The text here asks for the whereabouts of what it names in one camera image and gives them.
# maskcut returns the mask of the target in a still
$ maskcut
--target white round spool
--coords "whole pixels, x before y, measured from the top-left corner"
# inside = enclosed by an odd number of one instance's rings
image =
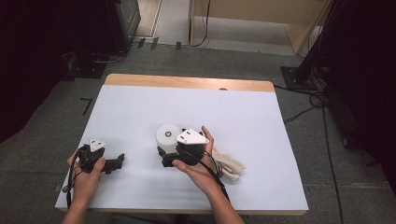
[[[176,137],[181,130],[175,124],[164,124],[157,129],[155,140],[157,146],[165,150],[166,153],[174,153],[177,145]]]

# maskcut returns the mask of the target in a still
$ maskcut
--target white tabletop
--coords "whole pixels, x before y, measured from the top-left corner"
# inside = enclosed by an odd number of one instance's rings
[[[246,170],[222,178],[239,214],[303,214],[308,210],[297,163],[276,94],[104,85],[80,146],[107,143],[105,157],[125,153],[122,169],[102,174],[92,210],[144,213],[210,213],[205,195],[177,168],[164,168],[155,132],[163,124],[212,133],[220,153]],[[66,209],[60,193],[55,207]]]

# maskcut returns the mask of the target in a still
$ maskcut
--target forearm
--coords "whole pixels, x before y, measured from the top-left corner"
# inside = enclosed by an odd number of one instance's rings
[[[205,191],[205,195],[210,202],[215,220],[218,224],[244,223],[219,188],[208,189]]]
[[[67,211],[64,217],[63,224],[73,223],[79,224],[84,223],[85,215],[87,214],[87,205],[84,203],[72,203],[69,211]]]

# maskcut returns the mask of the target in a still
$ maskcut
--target hand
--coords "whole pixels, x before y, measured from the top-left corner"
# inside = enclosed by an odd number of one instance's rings
[[[67,164],[69,167],[71,166],[73,159],[77,153],[75,153],[67,160]],[[85,172],[81,172],[81,168],[78,163],[74,165],[74,174],[78,175],[75,179],[74,183],[74,195],[72,205],[82,206],[87,208],[93,195],[96,192],[96,189],[99,184],[100,173],[103,170],[106,163],[105,158],[99,158],[99,160],[94,165],[92,171],[87,174]]]
[[[209,143],[205,145],[205,152],[209,155],[212,155],[214,139],[205,126],[202,126],[202,131],[204,132],[205,137],[209,140]],[[215,165],[213,164],[213,161],[208,155],[204,154],[202,162],[210,167],[212,170],[214,170]],[[172,161],[172,164],[178,170],[187,174],[192,179],[194,184],[204,193],[207,193],[212,188],[219,187],[213,176],[206,170],[206,168],[201,163],[198,163],[194,166],[189,166],[183,161],[174,160]]]

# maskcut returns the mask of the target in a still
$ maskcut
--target table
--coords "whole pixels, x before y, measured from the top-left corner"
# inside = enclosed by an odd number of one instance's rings
[[[323,24],[323,18],[328,14],[331,1],[216,0],[210,2],[209,17],[285,23],[291,46],[295,53],[299,53],[315,27]],[[208,2],[209,0],[191,0],[191,45],[196,44],[194,43],[194,18],[206,17]]]
[[[245,164],[240,179],[222,178],[239,214],[301,215],[308,210],[272,83],[121,74],[107,77],[79,143],[90,138],[106,142],[107,159],[125,153],[122,169],[101,175],[91,210],[211,213],[189,177],[163,168],[155,132],[165,123],[194,130],[204,124],[220,153]],[[55,207],[67,209],[64,193]]]

